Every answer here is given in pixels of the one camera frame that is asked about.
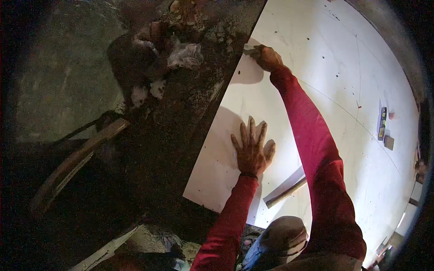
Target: dark ground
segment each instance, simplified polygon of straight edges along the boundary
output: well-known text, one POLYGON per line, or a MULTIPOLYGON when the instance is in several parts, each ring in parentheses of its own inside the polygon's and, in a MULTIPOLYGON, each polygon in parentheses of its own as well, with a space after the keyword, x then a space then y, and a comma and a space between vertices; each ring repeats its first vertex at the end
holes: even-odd
MULTIPOLYGON (((1 161, 4 267, 69 268, 140 223, 200 244, 218 216, 182 193, 262 0, 206 6, 204 14, 214 13, 180 36, 202 45, 200 69, 166 74, 163 99, 150 97, 126 110, 131 126, 96 152, 42 218, 28 215, 38 187, 83 140, 52 142, 107 110, 123 112, 106 54, 113 40, 131 31, 119 19, 119 4, 59 2, 35 27, 14 67, 6 104, 2 97, 2 129, 8 132, 1 161)), ((178 17, 164 16, 170 23, 178 17)), ((93 134, 89 129, 75 138, 93 134)))

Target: person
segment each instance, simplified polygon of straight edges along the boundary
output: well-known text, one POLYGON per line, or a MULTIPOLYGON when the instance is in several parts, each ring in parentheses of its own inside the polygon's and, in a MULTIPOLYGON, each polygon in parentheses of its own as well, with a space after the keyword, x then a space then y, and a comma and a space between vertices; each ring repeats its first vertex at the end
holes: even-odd
MULTIPOLYGON (((309 187, 312 227, 307 242, 300 218, 285 216, 273 221, 247 252, 242 270, 361 270, 366 244, 355 222, 354 206, 343 181, 343 162, 327 124, 280 55, 264 45, 255 48, 259 52, 256 62, 270 72, 291 123, 309 187)), ((264 153, 266 130, 264 123, 256 141, 251 120, 249 137, 241 124, 241 144, 231 135, 241 174, 196 255, 192 271, 234 269, 258 176, 271 163, 276 149, 274 144, 264 153)))

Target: bracelet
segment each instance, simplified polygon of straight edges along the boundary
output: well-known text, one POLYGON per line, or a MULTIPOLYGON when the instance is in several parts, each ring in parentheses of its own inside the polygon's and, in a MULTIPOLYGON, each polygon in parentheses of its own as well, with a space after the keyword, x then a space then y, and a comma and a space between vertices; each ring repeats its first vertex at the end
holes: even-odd
POLYGON ((240 176, 247 176, 247 177, 253 177, 256 180, 258 180, 258 176, 256 176, 255 174, 250 174, 250 173, 241 173, 240 176))

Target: red sleeve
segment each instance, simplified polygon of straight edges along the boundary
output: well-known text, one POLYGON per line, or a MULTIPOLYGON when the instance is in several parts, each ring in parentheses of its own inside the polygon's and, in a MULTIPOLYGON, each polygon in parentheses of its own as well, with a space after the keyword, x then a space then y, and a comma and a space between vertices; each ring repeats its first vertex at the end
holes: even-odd
POLYGON ((258 181, 240 176, 207 240, 196 255, 191 271, 232 271, 240 247, 241 234, 258 181))
POLYGON ((329 251, 363 261, 366 244, 345 190, 342 159, 326 122, 288 68, 273 72, 270 81, 285 104, 309 187, 312 230, 303 253, 329 251))

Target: hand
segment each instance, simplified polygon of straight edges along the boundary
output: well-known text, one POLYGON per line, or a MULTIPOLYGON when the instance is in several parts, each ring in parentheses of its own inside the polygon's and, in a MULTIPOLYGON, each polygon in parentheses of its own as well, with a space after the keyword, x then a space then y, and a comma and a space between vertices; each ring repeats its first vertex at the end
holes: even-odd
POLYGON ((252 118, 250 120, 250 137, 249 143, 247 142, 247 132, 246 125, 244 122, 241 123, 241 141, 243 142, 243 147, 240 147, 236 137, 231 134, 232 144, 237 150, 237 160, 238 168, 241 173, 252 174, 258 176, 263 173, 265 169, 271 164, 273 156, 276 152, 276 143, 271 146, 270 152, 264 154, 264 140, 265 134, 267 133, 267 123, 262 125, 261 134, 258 138, 258 143, 255 142, 256 126, 255 120, 252 118))
POLYGON ((282 57, 273 48, 264 45, 256 45, 254 48, 260 52, 260 55, 252 57, 264 71, 273 72, 284 67, 282 57))

